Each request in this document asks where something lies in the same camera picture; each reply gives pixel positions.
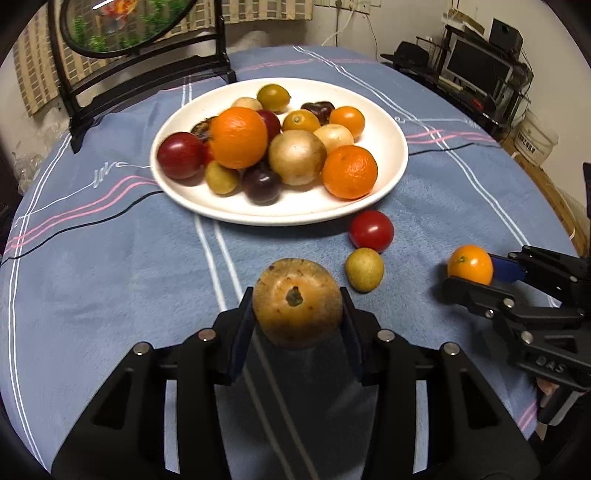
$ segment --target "white bucket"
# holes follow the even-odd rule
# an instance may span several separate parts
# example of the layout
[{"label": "white bucket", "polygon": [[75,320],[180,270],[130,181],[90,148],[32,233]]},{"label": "white bucket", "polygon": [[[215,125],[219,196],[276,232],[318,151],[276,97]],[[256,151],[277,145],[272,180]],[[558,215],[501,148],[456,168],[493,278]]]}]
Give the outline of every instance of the white bucket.
[{"label": "white bucket", "polygon": [[513,143],[527,160],[540,166],[558,145],[558,134],[527,110]]}]

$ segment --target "fruit stem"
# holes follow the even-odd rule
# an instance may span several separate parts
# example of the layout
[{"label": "fruit stem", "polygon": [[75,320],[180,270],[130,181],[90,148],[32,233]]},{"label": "fruit stem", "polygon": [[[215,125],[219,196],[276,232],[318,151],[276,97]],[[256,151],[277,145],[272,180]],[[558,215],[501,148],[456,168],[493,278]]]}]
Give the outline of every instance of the fruit stem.
[{"label": "fruit stem", "polygon": [[290,307],[297,307],[299,304],[301,304],[304,299],[301,297],[300,289],[298,287],[293,287],[285,295],[285,301]]}]

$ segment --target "blue tablecloth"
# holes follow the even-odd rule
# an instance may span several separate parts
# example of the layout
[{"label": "blue tablecloth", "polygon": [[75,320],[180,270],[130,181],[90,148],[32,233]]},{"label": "blue tablecloth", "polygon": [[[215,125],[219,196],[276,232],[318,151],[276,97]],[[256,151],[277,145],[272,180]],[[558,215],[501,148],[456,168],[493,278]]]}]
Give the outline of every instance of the blue tablecloth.
[{"label": "blue tablecloth", "polygon": [[[506,255],[522,244],[574,254],[568,236],[530,178],[464,114],[419,84],[340,48],[277,47],[231,56],[238,79],[292,76],[340,85],[389,112],[408,138],[407,171],[377,208],[394,222],[385,278],[355,304],[410,342],[457,342],[485,374],[527,436],[535,426],[530,379],[505,361],[490,321],[434,297],[441,265],[462,244]],[[43,164],[15,217],[0,269],[0,391],[25,445],[46,468],[101,383],[139,340],[156,348],[184,340],[237,305],[245,287],[282,257],[324,265],[346,285],[350,219],[260,228],[196,216],[156,194],[148,168],[156,132],[179,107],[224,85],[216,77],[162,91],[106,115],[73,155],[65,135]],[[532,302],[548,297],[529,290]],[[167,466],[178,467],[174,388],[168,389]],[[365,457],[376,391],[349,371],[338,336],[307,352],[279,351],[261,335],[246,370],[217,389],[234,478],[356,479]],[[421,390],[417,463],[426,461]]]}]

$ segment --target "power outlet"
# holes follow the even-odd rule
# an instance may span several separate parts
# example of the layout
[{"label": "power outlet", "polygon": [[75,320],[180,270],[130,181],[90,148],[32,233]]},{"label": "power outlet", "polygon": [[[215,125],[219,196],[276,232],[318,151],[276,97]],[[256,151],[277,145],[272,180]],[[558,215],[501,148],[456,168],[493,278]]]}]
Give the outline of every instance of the power outlet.
[{"label": "power outlet", "polygon": [[[369,8],[371,6],[371,2],[370,0],[357,0],[356,2],[354,0],[342,0],[343,1],[343,10],[351,10],[353,7],[355,7],[355,11],[365,14],[365,15],[369,15]],[[330,0],[330,6],[331,7],[336,7],[335,5],[335,0]]]}]

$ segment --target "red tomato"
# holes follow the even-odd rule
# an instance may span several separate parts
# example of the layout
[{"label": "red tomato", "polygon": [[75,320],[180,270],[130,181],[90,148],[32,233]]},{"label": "red tomato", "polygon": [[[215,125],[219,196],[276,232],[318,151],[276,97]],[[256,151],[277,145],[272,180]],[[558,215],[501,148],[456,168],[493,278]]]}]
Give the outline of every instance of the red tomato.
[{"label": "red tomato", "polygon": [[177,132],[164,139],[156,158],[167,177],[187,179],[195,175],[203,163],[203,142],[188,132]]},{"label": "red tomato", "polygon": [[382,212],[367,210],[351,222],[349,238],[357,248],[367,247],[381,253],[394,240],[394,225]]},{"label": "red tomato", "polygon": [[209,162],[211,162],[212,160],[215,160],[215,158],[213,158],[212,149],[209,148],[208,142],[205,142],[203,144],[203,147],[204,147],[203,166],[207,167],[207,164]]}]

